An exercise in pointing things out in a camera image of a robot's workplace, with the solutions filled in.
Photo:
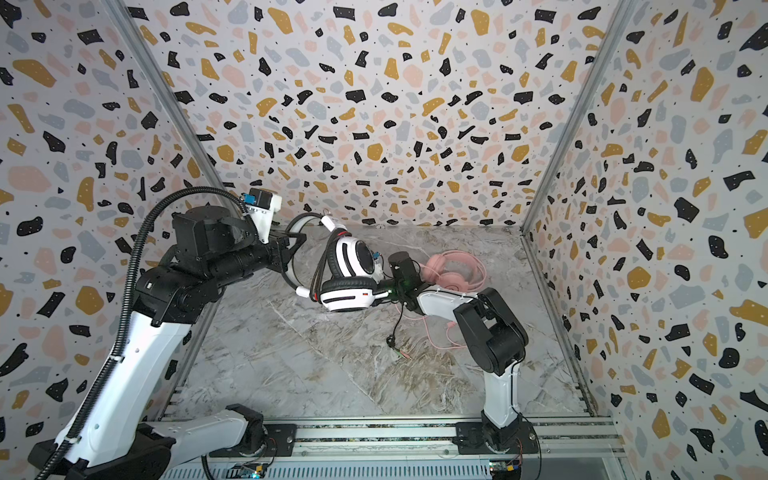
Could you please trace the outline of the white black headphones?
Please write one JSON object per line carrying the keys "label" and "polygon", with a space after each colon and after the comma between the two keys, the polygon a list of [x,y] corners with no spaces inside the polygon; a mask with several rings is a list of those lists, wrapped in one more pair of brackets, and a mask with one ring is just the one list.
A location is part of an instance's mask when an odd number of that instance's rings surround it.
{"label": "white black headphones", "polygon": [[318,220],[329,231],[321,259],[313,274],[311,285],[303,286],[289,260],[284,279],[295,293],[321,304],[331,312],[355,312],[374,305],[382,296],[376,293],[383,280],[383,263],[367,244],[354,237],[339,220],[314,212],[303,213],[288,224],[286,233],[303,244],[302,229]]}

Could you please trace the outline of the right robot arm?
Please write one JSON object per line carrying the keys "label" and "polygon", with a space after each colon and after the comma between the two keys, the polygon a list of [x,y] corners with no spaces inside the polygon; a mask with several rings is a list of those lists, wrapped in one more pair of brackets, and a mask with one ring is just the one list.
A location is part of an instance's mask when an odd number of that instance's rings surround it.
{"label": "right robot arm", "polygon": [[392,278],[382,283],[389,298],[403,311],[455,322],[484,372],[482,441],[499,453],[517,446],[523,423],[517,379],[529,338],[501,294],[485,286],[485,268],[465,277],[446,271],[443,261],[421,265],[405,251],[392,254],[389,266]]}

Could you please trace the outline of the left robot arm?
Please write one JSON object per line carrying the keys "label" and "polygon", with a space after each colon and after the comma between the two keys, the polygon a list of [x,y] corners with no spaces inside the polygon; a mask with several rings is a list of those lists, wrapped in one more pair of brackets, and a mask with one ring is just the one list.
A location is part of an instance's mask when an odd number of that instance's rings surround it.
{"label": "left robot arm", "polygon": [[286,273],[315,213],[296,217],[277,235],[271,212],[248,200],[233,216],[206,205],[177,213],[177,242],[160,264],[141,271],[150,231],[168,207],[143,221],[129,260],[114,345],[76,414],[54,439],[37,443],[29,461],[40,478],[157,479],[168,469],[230,449],[244,457],[275,455],[262,414],[240,404],[195,420],[152,423],[144,411],[177,346],[207,305],[262,269]]}

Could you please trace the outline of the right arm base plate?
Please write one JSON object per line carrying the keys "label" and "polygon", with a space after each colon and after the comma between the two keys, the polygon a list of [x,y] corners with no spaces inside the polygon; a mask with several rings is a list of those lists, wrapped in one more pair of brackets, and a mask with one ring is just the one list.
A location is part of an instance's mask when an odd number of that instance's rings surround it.
{"label": "right arm base plate", "polygon": [[481,454],[537,454],[538,436],[530,422],[518,418],[504,428],[490,421],[459,422],[452,443],[461,455]]}

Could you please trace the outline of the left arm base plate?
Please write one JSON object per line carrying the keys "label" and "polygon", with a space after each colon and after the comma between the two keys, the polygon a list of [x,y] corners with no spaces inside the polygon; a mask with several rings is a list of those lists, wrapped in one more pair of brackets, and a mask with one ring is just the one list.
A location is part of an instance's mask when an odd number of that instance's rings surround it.
{"label": "left arm base plate", "polygon": [[213,458],[273,458],[290,457],[297,437],[297,425],[292,423],[267,423],[248,428],[244,438],[234,447],[214,450]]}

